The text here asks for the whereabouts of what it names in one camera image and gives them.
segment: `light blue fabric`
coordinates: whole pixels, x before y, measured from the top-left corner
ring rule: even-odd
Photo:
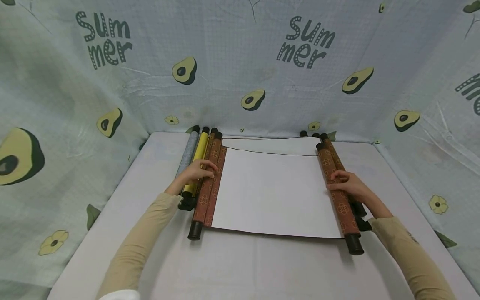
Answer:
[[[11,183],[0,185],[2,298],[44,299],[148,135],[196,124],[378,141],[479,291],[475,9],[460,0],[0,0],[0,172],[31,171],[0,175]],[[420,119],[399,131],[402,110]],[[14,167],[19,149],[35,156],[31,167]]]

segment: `hand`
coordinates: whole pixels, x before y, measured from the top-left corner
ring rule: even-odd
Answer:
[[[214,177],[214,173],[201,168],[201,165],[211,167],[214,172],[218,171],[218,167],[215,166],[208,159],[196,159],[194,160],[180,175],[167,187],[165,193],[170,195],[178,195],[185,184],[197,183],[199,179],[203,177]]]
[[[363,183],[354,173],[337,170],[332,173],[330,180],[337,180],[340,183],[327,184],[329,190],[343,190],[364,202],[365,198],[371,198],[375,194]]]
[[[365,204],[375,218],[393,217],[382,200],[354,173],[337,170],[332,173],[330,180],[338,180],[340,183],[327,184],[329,190],[346,191],[354,196],[355,200]]]
[[[180,173],[179,178],[185,181],[185,184],[194,184],[197,183],[199,179],[203,177],[213,178],[215,176],[214,172],[207,171],[201,168],[201,165],[206,167],[211,167],[214,172],[218,171],[218,167],[215,166],[213,162],[208,159],[196,159],[194,160],[182,173]]]

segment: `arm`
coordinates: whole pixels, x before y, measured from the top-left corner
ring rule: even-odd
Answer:
[[[437,265],[397,217],[355,174],[337,170],[328,185],[331,190],[344,190],[364,203],[374,218],[372,231],[395,259],[416,300],[455,300],[450,286]]]
[[[214,176],[212,172],[201,169],[201,164],[209,165],[215,171],[218,170],[209,160],[195,160],[167,187],[165,192],[158,195],[117,250],[96,299],[121,290],[130,290],[129,295],[138,295],[136,290],[140,275],[158,235],[177,211],[177,205],[181,200],[178,194],[190,181]]]

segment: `beige sleeve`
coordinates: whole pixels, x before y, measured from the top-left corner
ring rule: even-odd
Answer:
[[[122,289],[138,289],[140,275],[158,235],[172,219],[181,199],[167,193],[158,195],[117,250],[96,299]]]
[[[372,231],[396,260],[416,300],[455,300],[430,256],[397,217],[371,218]]]

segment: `white tablecloth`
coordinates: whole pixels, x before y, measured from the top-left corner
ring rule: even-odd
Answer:
[[[188,136],[166,132],[150,136],[49,300],[95,298],[117,248],[174,179]],[[377,150],[370,144],[334,145],[346,169],[383,199],[435,260],[457,298],[480,300]],[[360,239],[365,254],[351,256],[343,240],[333,239],[207,229],[200,241],[192,242],[187,239],[191,218],[192,212],[178,211],[161,233],[141,277],[143,300],[413,299],[395,261],[371,232]]]

